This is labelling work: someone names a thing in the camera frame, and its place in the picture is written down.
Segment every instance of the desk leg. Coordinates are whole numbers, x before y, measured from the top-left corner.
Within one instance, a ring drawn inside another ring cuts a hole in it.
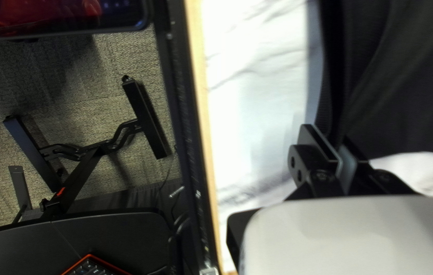
[[[49,186],[52,192],[57,192],[61,189],[61,178],[55,173],[54,168],[48,161],[44,159],[39,152],[39,148],[31,134],[18,116],[8,116],[3,124],[8,129],[10,134],[18,146],[30,160],[33,167],[38,171],[45,183]]]

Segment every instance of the keyboard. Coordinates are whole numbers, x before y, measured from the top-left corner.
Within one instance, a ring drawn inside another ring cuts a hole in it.
[[[130,275],[91,254],[86,255],[61,275]]]

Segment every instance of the gray carpet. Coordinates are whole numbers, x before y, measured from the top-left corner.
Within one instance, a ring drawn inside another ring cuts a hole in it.
[[[43,38],[36,43],[0,42],[0,226],[18,205],[8,166],[23,166],[34,207],[52,194],[14,142],[2,121],[28,115],[48,143],[86,146],[112,137],[135,118],[123,89],[124,74],[145,85],[162,128],[174,147],[153,28],[135,33]],[[103,157],[79,198],[161,182],[180,176],[177,157],[156,160],[144,134]],[[62,160],[69,172],[77,162]]]

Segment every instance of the cable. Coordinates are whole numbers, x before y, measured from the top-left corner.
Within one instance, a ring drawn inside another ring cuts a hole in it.
[[[150,272],[147,275],[162,275],[163,273],[161,273],[161,272],[163,272],[166,268],[167,268],[167,265],[164,265],[163,267],[159,268],[158,270],[156,270],[154,272]]]
[[[157,194],[155,195],[155,204],[154,204],[154,208],[157,208],[157,203],[159,201],[159,195],[160,195],[160,191],[162,190],[162,188],[164,188],[164,186],[166,185],[167,179],[169,178],[169,174],[171,174],[171,168],[172,168],[172,163],[174,162],[174,158],[177,155],[177,150],[176,147],[174,147],[174,154],[172,155],[172,159],[171,159],[171,163],[169,163],[169,169],[167,170],[167,174],[166,174],[166,178],[164,179],[164,182],[160,185],[159,190],[157,190]]]

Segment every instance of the black metal bar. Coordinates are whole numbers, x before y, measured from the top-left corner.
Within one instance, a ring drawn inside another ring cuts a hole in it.
[[[153,24],[200,270],[218,266],[183,1],[153,0]]]
[[[391,172],[371,167],[369,160],[347,137],[343,144],[357,161],[357,168],[348,195],[418,194]]]
[[[65,187],[57,192],[50,201],[43,202],[44,214],[42,217],[64,214],[69,210],[103,155],[103,149],[100,147],[92,148],[86,153],[64,182]]]
[[[39,148],[33,137],[28,132],[18,116],[7,116],[3,124],[15,139],[18,146],[23,150],[33,167],[44,179],[52,192],[61,188],[61,178],[55,173],[53,167],[40,154]]]
[[[167,157],[171,154],[171,150],[143,85],[126,75],[122,78],[122,81],[125,94],[137,115],[155,158]]]
[[[13,187],[15,188],[18,206],[22,208],[25,205],[24,210],[31,210],[32,203],[30,201],[30,194],[28,193],[28,187],[26,185],[23,166],[8,166],[8,169],[13,182]]]
[[[102,147],[105,155],[118,151],[123,147],[123,145],[125,145],[128,136],[142,131],[143,129],[140,127],[138,119],[132,119],[120,124],[116,129],[113,138],[110,140],[100,141],[82,148],[76,148],[66,144],[53,144],[41,148],[39,152],[42,154],[45,160],[61,157],[73,161],[81,161],[85,153],[92,148]]]
[[[327,170],[312,170],[306,179],[314,198],[344,196],[339,180]]]

